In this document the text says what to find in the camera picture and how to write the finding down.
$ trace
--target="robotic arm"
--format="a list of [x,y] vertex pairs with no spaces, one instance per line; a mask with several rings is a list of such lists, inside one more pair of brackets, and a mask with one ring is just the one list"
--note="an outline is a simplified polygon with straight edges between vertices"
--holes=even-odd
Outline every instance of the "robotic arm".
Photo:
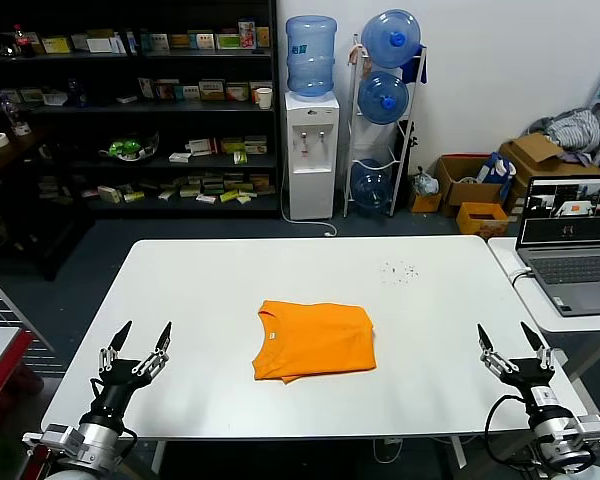
[[[49,477],[56,480],[106,477],[135,446],[138,438],[124,426],[122,419],[133,393],[149,385],[169,360],[171,322],[162,331],[153,352],[143,361],[118,358],[130,328],[131,321],[114,335],[107,348],[100,349],[100,379],[91,379],[95,399],[89,412],[80,419],[78,429],[50,424],[41,434],[24,435],[24,443],[32,449],[29,467],[37,470],[25,471],[26,478],[45,478],[52,470],[63,470]],[[133,437],[133,442],[118,454],[116,443],[125,432]]]
[[600,416],[576,417],[559,404],[549,386],[555,373],[553,350],[545,347],[524,322],[521,324],[536,353],[534,358],[503,357],[493,349],[487,333],[478,325],[480,360],[502,383],[520,392],[543,463],[559,473],[581,472],[595,462],[593,452],[600,445]]

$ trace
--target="water jug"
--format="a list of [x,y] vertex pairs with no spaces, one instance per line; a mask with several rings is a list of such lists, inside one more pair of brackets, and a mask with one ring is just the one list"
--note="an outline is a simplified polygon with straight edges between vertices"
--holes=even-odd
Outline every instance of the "water jug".
[[398,68],[418,53],[420,25],[404,10],[388,10],[367,22],[362,44],[371,60],[384,68]]
[[358,106],[370,122],[379,125],[395,122],[408,104],[409,91],[398,77],[377,71],[360,82]]
[[306,15],[287,20],[289,90],[305,97],[318,97],[333,89],[337,28],[330,17]]
[[391,172],[389,168],[369,170],[366,167],[379,168],[380,164],[372,158],[360,160],[351,168],[351,196],[357,205],[365,210],[382,212],[393,195]]

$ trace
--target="red bottle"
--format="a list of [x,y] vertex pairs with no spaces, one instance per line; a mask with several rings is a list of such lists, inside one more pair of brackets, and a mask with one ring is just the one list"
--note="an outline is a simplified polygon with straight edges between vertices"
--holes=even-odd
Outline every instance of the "red bottle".
[[35,52],[33,51],[33,45],[31,45],[31,40],[29,40],[29,37],[25,36],[25,34],[22,33],[22,28],[20,27],[20,24],[15,24],[13,28],[16,31],[16,45],[20,47],[20,53],[22,54],[22,56],[33,57],[35,55]]

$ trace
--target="folded shirt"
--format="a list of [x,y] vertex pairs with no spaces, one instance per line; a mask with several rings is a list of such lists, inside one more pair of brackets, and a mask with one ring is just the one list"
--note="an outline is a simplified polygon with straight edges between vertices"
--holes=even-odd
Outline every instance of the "folded shirt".
[[361,307],[266,300],[258,315],[265,337],[253,360],[256,380],[376,368],[373,324]]

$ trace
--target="laptop screen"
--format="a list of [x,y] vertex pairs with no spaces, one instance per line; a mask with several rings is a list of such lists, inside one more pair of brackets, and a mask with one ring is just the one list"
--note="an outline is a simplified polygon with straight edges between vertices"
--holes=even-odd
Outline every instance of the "laptop screen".
[[600,244],[600,177],[531,179],[518,246]]

